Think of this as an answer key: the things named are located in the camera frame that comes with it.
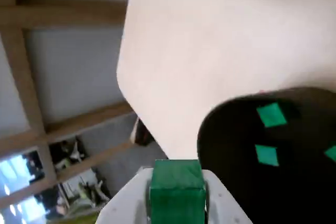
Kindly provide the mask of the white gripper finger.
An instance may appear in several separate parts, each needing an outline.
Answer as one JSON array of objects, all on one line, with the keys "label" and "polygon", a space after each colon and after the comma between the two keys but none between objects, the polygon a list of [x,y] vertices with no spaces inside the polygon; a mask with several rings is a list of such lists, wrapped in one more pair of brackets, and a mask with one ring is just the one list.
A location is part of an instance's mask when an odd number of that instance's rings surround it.
[{"label": "white gripper finger", "polygon": [[149,189],[153,168],[143,168],[102,208],[97,224],[151,223]]},{"label": "white gripper finger", "polygon": [[207,223],[249,223],[252,221],[220,179],[210,170],[202,170],[206,185]]}]

